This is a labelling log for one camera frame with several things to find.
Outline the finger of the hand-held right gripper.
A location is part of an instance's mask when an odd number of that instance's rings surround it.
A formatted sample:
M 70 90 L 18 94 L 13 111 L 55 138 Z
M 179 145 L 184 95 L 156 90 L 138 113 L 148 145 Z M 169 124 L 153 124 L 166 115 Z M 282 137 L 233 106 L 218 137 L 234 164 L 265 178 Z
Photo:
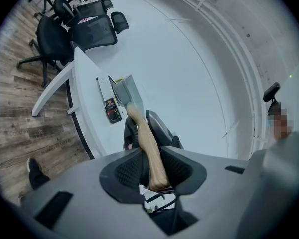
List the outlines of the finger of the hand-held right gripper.
M 157 113 L 146 110 L 146 119 L 159 148 L 162 146 L 183 148 L 179 137 L 172 135 Z
M 138 128 L 132 119 L 125 121 L 124 128 L 124 150 L 129 150 L 139 147 Z

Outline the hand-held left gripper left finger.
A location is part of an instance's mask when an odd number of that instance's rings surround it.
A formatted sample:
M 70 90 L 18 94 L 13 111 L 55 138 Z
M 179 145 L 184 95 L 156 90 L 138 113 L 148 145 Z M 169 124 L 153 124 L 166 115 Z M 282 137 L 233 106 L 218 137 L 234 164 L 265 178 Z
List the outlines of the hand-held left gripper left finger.
M 124 151 L 123 156 L 106 165 L 99 176 L 103 190 L 119 203 L 142 204 L 139 192 L 143 170 L 143 154 L 140 149 Z

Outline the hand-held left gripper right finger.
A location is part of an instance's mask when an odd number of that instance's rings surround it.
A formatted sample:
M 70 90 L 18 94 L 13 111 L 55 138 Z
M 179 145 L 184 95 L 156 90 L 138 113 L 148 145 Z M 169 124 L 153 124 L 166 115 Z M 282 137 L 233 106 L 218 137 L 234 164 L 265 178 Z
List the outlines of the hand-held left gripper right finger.
M 164 146 L 160 156 L 176 195 L 195 193 L 207 179 L 206 168 L 195 160 L 197 153 Z

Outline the square grey pan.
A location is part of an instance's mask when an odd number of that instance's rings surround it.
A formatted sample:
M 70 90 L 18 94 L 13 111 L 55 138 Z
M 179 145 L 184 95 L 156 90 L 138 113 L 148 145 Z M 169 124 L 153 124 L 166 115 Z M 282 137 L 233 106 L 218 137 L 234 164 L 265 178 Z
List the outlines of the square grey pan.
M 128 75 L 114 85 L 114 93 L 124 105 L 127 115 L 138 127 L 138 143 L 149 161 L 149 188 L 159 191 L 170 186 L 154 135 L 149 128 L 143 107 L 143 101 L 132 75 Z

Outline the white portable induction stove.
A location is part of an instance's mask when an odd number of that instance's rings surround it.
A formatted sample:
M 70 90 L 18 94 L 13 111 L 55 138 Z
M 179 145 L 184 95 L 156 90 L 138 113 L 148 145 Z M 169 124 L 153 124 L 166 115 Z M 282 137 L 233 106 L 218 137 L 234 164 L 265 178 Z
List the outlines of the white portable induction stove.
M 120 122 L 122 117 L 117 106 L 109 76 L 107 74 L 101 74 L 97 77 L 97 81 L 104 100 L 104 109 L 109 122 L 111 124 Z

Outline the white table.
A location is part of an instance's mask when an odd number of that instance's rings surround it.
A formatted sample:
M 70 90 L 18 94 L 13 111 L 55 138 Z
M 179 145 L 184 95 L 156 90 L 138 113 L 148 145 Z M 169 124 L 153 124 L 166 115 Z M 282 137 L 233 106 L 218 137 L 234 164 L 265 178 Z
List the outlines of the white table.
M 75 48 L 74 60 L 48 84 L 32 109 L 32 115 L 37 116 L 61 85 L 66 84 L 70 106 L 67 113 L 91 159 L 124 150 L 126 110 L 118 106 L 122 120 L 115 124 L 109 122 L 97 81 L 101 74 L 107 73 L 80 48 Z

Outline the person's black shoe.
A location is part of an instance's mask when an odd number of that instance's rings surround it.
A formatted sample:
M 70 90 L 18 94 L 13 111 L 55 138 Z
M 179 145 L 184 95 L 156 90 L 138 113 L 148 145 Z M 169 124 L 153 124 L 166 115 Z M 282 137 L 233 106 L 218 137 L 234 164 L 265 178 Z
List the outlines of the person's black shoe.
M 27 169 L 29 171 L 30 185 L 33 190 L 50 181 L 50 178 L 41 171 L 41 167 L 34 157 L 28 159 Z

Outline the white wall conduit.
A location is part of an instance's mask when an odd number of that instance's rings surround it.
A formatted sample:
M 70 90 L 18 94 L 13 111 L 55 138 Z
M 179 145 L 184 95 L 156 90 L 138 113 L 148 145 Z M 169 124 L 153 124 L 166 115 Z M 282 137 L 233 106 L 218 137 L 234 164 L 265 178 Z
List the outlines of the white wall conduit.
M 243 76 L 250 100 L 253 128 L 252 140 L 265 142 L 267 119 L 264 115 L 265 105 L 260 98 L 263 88 L 251 52 L 234 26 L 209 0 L 181 1 L 192 7 L 212 25 L 231 51 Z

